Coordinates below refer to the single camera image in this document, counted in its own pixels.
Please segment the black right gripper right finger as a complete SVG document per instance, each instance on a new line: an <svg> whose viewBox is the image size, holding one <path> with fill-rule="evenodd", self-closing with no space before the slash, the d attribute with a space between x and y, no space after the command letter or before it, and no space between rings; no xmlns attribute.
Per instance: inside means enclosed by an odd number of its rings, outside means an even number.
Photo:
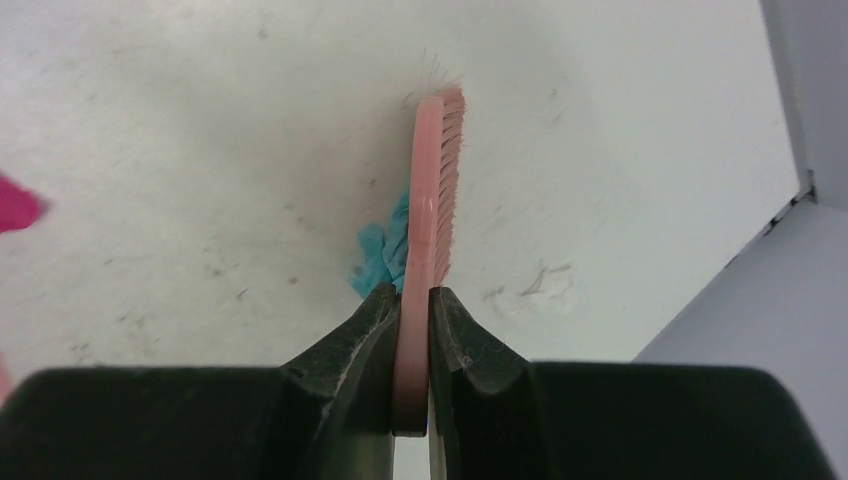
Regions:
<svg viewBox="0 0 848 480"><path fill-rule="evenodd" d="M529 361L429 299L434 479L832 479L795 400L748 367Z"/></svg>

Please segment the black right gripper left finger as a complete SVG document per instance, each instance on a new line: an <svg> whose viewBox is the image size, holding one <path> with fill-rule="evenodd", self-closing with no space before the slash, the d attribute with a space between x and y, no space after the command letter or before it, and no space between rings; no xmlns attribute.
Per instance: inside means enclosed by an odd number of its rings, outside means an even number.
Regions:
<svg viewBox="0 0 848 480"><path fill-rule="evenodd" d="M279 367L49 369L1 410L5 479L388 479L399 299Z"/></svg>

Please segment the pink hand brush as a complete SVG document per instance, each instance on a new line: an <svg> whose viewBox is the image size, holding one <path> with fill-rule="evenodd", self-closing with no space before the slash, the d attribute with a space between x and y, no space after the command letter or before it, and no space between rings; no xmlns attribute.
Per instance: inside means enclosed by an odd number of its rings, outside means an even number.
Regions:
<svg viewBox="0 0 848 480"><path fill-rule="evenodd" d="M400 297L391 428L423 437L429 402L429 292L451 267L466 100L451 85L418 105L412 146L408 256Z"/></svg>

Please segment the magenta scrap near right arm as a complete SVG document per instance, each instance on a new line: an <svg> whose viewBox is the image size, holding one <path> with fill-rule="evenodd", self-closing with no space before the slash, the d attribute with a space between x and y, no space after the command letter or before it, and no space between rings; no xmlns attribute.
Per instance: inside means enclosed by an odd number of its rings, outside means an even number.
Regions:
<svg viewBox="0 0 848 480"><path fill-rule="evenodd" d="M1 174L1 232L27 229L49 210L49 203L33 192Z"/></svg>

